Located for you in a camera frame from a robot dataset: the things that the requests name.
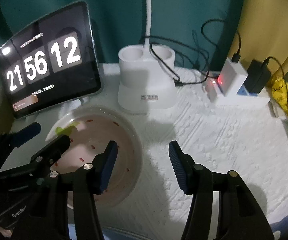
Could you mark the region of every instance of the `yellow plastic bag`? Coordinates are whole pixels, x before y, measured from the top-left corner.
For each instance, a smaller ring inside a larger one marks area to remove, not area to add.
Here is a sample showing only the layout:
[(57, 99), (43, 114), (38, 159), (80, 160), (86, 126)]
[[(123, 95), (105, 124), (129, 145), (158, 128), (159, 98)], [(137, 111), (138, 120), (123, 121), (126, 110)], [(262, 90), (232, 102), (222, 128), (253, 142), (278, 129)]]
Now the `yellow plastic bag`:
[(283, 78), (277, 78), (274, 82), (273, 87), (271, 88), (271, 92), (273, 98), (284, 110), (284, 112), (288, 115), (287, 91), (288, 91), (288, 83), (285, 82)]

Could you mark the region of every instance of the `black power adapter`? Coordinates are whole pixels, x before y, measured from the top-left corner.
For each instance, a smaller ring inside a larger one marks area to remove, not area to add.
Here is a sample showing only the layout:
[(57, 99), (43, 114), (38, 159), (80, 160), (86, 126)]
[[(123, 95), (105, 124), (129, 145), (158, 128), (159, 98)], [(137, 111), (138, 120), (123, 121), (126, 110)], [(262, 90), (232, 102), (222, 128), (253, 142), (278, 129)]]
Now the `black power adapter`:
[(249, 93), (259, 94), (269, 79), (271, 78), (271, 72), (267, 68), (268, 60), (264, 62), (252, 60), (247, 70), (248, 77), (244, 82), (244, 86)]

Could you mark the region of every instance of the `digital clock display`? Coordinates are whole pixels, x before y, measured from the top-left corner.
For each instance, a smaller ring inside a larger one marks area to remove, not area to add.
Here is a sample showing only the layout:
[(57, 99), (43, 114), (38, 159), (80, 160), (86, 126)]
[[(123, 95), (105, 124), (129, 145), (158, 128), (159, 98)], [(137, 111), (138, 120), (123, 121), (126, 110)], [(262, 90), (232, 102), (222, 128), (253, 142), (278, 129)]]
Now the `digital clock display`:
[(87, 4), (70, 4), (15, 34), (0, 48), (0, 76), (16, 118), (99, 91)]

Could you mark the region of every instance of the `clock digit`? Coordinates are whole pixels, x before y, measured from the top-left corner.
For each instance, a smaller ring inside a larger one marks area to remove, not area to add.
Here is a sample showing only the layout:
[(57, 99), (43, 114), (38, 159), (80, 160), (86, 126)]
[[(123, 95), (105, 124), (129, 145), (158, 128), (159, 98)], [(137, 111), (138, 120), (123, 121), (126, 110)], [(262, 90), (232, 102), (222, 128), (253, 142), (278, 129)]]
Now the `clock digit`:
[(64, 44), (63, 44), (64, 48), (67, 48), (70, 42), (72, 43), (72, 48), (71, 48), (69, 55), (67, 56), (67, 59), (66, 59), (66, 62), (68, 64), (73, 63), (73, 62), (81, 59), (80, 55), (73, 56), (75, 53), (76, 47), (77, 47), (77, 41), (74, 37), (70, 36), (64, 40)]
[(14, 85), (13, 86), (13, 80), (14, 80), (14, 75), (13, 75), (13, 72), (11, 70), (9, 70), (6, 74), (6, 78), (9, 79), (11, 76), (11, 85), (10, 85), (10, 91), (14, 91), (15, 89), (17, 89), (17, 86)]
[(40, 50), (38, 52), (36, 52), (36, 54), (34, 56), (35, 68), (36, 68), (36, 71), (40, 75), (44, 75), (46, 73), (46, 71), (48, 70), (48, 65), (47, 65), (45, 59), (39, 58), (39, 56), (45, 56), (44, 52), (42, 52)]
[(20, 85), (23, 86), (23, 81), (22, 81), (19, 65), (15, 66), (14, 74), (17, 74), (17, 77), (19, 78)]
[(35, 67), (34, 67), (33, 64), (28, 64), (31, 60), (33, 60), (33, 57), (32, 57), (32, 56), (27, 57), (27, 58), (24, 60), (24, 66), (25, 66), (25, 71), (26, 71), (26, 72), (29, 72), (30, 69), (32, 70), (32, 75), (27, 74), (26, 76), (27, 76), (28, 79), (33, 80), (33, 79), (35, 79), (35, 77), (36, 77), (36, 69), (35, 69)]
[(55, 51), (55, 55), (57, 57), (57, 64), (59, 65), (59, 67), (62, 67), (63, 64), (62, 64), (62, 59), (61, 59), (61, 55), (60, 55), (60, 48), (59, 48), (59, 43), (54, 43), (52, 48), (50, 49), (51, 51), (51, 54), (54, 53)]

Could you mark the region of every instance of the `yellow curtain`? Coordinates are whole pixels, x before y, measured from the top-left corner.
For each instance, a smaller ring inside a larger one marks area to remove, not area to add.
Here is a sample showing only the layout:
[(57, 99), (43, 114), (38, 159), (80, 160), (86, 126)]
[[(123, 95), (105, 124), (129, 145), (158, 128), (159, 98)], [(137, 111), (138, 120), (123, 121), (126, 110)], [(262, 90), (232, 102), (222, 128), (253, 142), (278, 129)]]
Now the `yellow curtain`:
[[(248, 69), (253, 59), (264, 61), (268, 56), (276, 57), (288, 71), (288, 0), (244, 0), (238, 30), (242, 37), (240, 62)], [(238, 39), (235, 37), (229, 57), (236, 52)], [(279, 66), (270, 61), (268, 65), (272, 85)]]

